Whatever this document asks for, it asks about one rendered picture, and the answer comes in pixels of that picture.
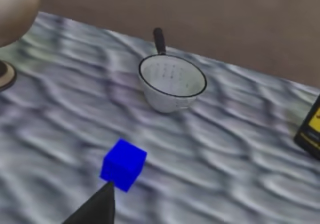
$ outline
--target rippled tablecloth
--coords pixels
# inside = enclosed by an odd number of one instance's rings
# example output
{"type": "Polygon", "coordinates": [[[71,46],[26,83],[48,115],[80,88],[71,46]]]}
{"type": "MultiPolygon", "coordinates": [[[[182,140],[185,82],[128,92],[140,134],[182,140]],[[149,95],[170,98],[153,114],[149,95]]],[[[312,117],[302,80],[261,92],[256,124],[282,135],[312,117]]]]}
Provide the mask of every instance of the rippled tablecloth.
{"type": "Polygon", "coordinates": [[[320,163],[292,142],[319,90],[169,48],[208,89],[160,115],[137,79],[155,52],[46,13],[0,49],[19,70],[0,94],[0,223],[61,223],[102,186],[102,158],[125,138],[148,157],[116,191],[116,224],[319,224],[320,163]]]}

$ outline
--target cube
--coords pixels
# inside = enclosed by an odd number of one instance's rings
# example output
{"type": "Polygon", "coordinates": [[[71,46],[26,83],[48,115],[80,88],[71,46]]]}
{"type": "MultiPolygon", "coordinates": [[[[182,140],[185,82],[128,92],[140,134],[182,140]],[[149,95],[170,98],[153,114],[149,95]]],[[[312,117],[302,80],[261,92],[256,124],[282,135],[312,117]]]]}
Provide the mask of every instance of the cube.
{"type": "Polygon", "coordinates": [[[146,151],[120,139],[104,157],[100,177],[127,192],[141,173],[146,157],[146,151]]]}

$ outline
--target cube top face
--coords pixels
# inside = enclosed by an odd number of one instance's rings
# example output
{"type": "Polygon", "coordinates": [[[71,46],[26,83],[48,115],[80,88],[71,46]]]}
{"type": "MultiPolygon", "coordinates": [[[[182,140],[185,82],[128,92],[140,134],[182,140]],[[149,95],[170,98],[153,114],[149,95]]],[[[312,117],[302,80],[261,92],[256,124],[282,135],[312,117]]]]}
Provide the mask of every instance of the cube top face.
{"type": "Polygon", "coordinates": [[[120,139],[106,155],[105,160],[129,172],[134,172],[143,165],[146,156],[147,153],[144,150],[120,139]]]}

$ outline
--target yellow sticker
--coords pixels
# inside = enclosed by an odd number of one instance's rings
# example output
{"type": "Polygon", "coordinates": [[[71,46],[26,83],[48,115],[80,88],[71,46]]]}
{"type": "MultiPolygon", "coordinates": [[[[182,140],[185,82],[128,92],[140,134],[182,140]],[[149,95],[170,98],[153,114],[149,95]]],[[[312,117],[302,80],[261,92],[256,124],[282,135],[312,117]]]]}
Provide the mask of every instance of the yellow sticker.
{"type": "Polygon", "coordinates": [[[320,108],[317,110],[317,112],[314,114],[314,116],[310,120],[309,126],[320,133],[320,108]]]}

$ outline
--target gray textured tabletop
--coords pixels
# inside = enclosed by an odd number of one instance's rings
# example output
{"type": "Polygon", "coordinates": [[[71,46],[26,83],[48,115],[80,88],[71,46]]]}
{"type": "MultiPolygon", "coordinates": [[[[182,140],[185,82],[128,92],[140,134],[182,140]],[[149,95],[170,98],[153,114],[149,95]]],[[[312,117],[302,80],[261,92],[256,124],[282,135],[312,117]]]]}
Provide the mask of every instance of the gray textured tabletop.
{"type": "Polygon", "coordinates": [[[152,43],[40,13],[0,49],[19,70],[0,95],[0,223],[59,224],[103,182],[118,138],[148,152],[116,191],[116,224],[319,224],[320,163],[292,142],[319,90],[172,48],[208,89],[160,115],[139,61],[152,43]]]}

